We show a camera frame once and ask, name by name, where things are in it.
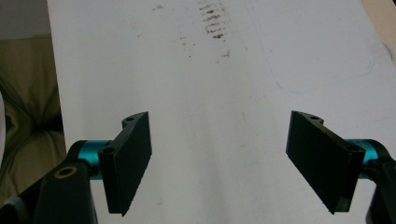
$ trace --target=khaki fabric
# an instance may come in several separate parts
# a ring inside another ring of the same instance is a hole
[[[49,35],[0,40],[0,91],[6,146],[0,170],[0,204],[32,185],[65,157],[64,134],[38,130],[61,115]]]

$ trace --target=white table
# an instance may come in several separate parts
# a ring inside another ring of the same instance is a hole
[[[49,0],[64,130],[112,139],[149,111],[153,156],[126,217],[100,223],[364,223],[331,215],[288,159],[290,111],[395,156],[396,72],[359,0]]]

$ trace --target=olive green cloth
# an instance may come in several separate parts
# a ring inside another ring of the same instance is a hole
[[[64,133],[38,127],[61,115],[51,38],[0,40],[0,91],[6,146],[0,170],[0,205],[65,157]]]

